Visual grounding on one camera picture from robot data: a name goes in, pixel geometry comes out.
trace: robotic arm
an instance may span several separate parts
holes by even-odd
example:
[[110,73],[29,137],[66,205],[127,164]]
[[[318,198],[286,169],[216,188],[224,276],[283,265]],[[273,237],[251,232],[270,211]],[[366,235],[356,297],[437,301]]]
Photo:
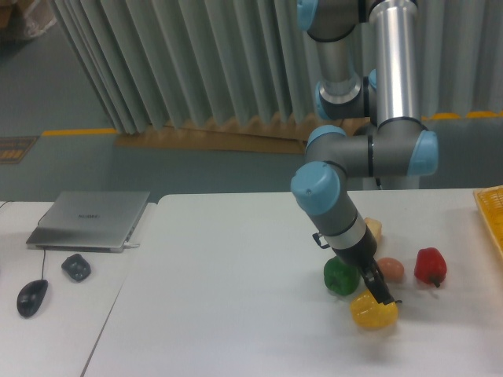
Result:
[[[358,267],[377,302],[393,302],[373,255],[376,241],[347,194],[348,177],[433,174],[435,133],[420,122],[414,50],[414,0],[298,0],[298,24],[317,43],[323,79],[315,96],[323,119],[369,116],[373,126],[347,137],[335,126],[309,138],[306,164],[291,189],[327,244]],[[376,70],[354,70],[351,32],[369,21],[376,31]]]

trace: yellow bell pepper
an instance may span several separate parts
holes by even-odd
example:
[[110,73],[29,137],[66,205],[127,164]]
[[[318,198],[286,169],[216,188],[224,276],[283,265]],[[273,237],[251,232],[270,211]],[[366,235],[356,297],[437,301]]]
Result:
[[396,303],[378,304],[368,289],[351,302],[349,309],[354,322],[363,328],[384,328],[398,319]]

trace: red bell pepper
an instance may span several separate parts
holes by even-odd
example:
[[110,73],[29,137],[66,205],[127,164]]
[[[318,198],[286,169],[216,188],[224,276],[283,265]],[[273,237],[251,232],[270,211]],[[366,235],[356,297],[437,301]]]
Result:
[[421,249],[417,253],[416,268],[414,276],[426,284],[434,284],[440,287],[446,279],[447,264],[442,254],[434,247]]

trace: pepper stem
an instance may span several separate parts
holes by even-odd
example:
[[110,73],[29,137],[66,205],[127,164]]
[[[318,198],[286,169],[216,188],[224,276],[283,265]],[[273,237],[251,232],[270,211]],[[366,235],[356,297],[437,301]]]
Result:
[[436,277],[430,277],[430,281],[437,287],[440,288],[440,282],[439,279]]

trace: laptop logo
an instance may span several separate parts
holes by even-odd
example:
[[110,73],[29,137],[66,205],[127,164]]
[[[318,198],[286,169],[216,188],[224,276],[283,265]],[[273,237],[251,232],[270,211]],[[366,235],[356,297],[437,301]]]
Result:
[[100,218],[99,214],[80,214],[79,218]]

